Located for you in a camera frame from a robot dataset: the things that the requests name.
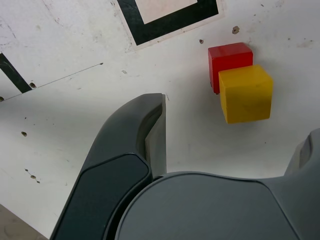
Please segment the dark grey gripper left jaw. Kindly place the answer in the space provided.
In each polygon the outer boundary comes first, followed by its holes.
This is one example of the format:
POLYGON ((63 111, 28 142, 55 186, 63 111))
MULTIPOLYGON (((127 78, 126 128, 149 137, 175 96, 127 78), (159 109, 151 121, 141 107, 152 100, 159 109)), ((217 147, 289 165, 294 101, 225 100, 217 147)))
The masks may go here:
POLYGON ((143 94, 101 127, 51 239, 114 239, 133 198, 166 171, 166 97, 143 94))

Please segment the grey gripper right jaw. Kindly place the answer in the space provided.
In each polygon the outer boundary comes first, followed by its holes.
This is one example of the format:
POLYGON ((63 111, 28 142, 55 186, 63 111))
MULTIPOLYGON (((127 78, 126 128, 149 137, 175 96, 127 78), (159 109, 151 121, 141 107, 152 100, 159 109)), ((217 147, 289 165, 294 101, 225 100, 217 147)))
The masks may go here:
POLYGON ((141 191, 117 240, 317 240, 320 131, 313 130, 285 175, 245 179, 175 172, 141 191))

